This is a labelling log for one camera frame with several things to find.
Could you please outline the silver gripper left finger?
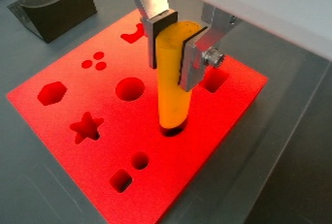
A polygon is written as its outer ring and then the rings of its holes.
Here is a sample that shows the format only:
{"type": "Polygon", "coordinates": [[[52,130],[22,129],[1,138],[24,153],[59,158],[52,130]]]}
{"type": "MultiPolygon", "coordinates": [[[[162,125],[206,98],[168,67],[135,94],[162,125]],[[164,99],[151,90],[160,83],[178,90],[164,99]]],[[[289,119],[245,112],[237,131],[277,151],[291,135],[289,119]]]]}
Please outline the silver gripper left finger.
{"type": "Polygon", "coordinates": [[[167,0],[133,0],[142,15],[147,36],[148,66],[156,68],[155,39],[159,32],[178,22],[178,12],[168,7],[167,0]]]}

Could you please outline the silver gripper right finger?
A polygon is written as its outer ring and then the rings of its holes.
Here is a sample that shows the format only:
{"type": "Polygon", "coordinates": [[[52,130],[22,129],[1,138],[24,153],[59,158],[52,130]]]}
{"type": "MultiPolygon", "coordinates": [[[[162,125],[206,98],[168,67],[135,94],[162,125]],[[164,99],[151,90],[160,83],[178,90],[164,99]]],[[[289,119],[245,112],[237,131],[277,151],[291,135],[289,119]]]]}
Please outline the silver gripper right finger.
{"type": "Polygon", "coordinates": [[[200,20],[207,26],[195,32],[183,44],[178,85],[186,92],[200,83],[206,68],[218,68],[223,63],[226,56],[216,49],[218,42],[241,22],[237,16],[207,3],[202,7],[200,20]]]}

